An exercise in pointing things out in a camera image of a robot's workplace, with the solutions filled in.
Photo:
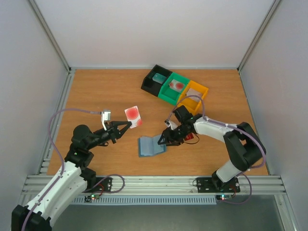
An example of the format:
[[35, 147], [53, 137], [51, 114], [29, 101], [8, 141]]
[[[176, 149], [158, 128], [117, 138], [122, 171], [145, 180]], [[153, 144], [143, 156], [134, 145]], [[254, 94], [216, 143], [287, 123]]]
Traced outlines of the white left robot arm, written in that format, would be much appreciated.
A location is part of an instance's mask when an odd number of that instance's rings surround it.
[[50, 231], [60, 215], [81, 193], [98, 185], [95, 171], [88, 168], [97, 146], [116, 143], [132, 125], [129, 121], [106, 122], [104, 128], [91, 132], [79, 125], [73, 131], [72, 143], [61, 167], [49, 183], [25, 206], [12, 211], [13, 231]]

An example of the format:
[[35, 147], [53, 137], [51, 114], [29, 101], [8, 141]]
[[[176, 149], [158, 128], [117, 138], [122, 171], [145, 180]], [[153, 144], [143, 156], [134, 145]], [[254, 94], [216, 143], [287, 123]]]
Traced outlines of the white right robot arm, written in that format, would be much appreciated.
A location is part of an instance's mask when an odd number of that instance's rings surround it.
[[179, 146], [193, 133], [214, 138], [226, 145], [229, 161], [211, 177], [213, 187], [217, 191], [227, 188], [230, 181], [239, 174], [265, 164], [266, 149], [248, 123], [227, 124], [202, 114], [192, 115], [183, 105], [175, 109], [173, 114], [180, 125], [177, 126], [167, 119], [167, 128], [162, 132], [157, 144]]

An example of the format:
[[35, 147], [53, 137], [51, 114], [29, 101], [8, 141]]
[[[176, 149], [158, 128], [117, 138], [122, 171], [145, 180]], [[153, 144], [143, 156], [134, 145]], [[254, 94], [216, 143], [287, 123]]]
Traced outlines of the teal card holder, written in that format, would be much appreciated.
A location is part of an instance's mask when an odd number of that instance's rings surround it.
[[151, 157], [165, 153], [167, 147], [165, 144], [159, 145], [160, 135], [154, 137], [142, 136], [138, 138], [138, 155], [139, 157]]

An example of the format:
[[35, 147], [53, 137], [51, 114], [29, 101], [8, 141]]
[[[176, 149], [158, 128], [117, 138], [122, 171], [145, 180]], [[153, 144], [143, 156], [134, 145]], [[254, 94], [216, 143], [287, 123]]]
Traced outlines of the red VIP card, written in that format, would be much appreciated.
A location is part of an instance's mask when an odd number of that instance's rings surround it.
[[184, 140], [185, 140], [185, 141], [189, 141], [189, 140], [192, 140], [193, 138], [194, 138], [193, 134], [190, 133], [190, 134], [188, 134], [188, 135], [184, 138]]

